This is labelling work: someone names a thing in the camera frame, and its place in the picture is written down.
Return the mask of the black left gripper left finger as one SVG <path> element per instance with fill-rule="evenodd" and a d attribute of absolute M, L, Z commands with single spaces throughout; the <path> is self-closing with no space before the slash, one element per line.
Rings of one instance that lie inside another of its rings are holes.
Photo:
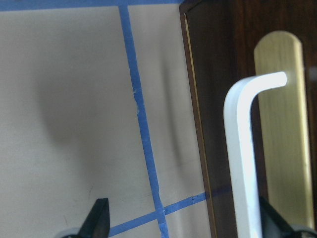
<path fill-rule="evenodd" d="M 109 230 L 109 202 L 107 198 L 99 198 L 80 228 L 78 236 L 80 238 L 107 238 Z"/>

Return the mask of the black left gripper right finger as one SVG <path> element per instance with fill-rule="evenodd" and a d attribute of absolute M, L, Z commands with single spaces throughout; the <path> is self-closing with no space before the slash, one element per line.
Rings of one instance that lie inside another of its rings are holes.
<path fill-rule="evenodd" d="M 290 238 L 294 229 L 263 197 L 259 198 L 262 234 L 264 238 Z"/>

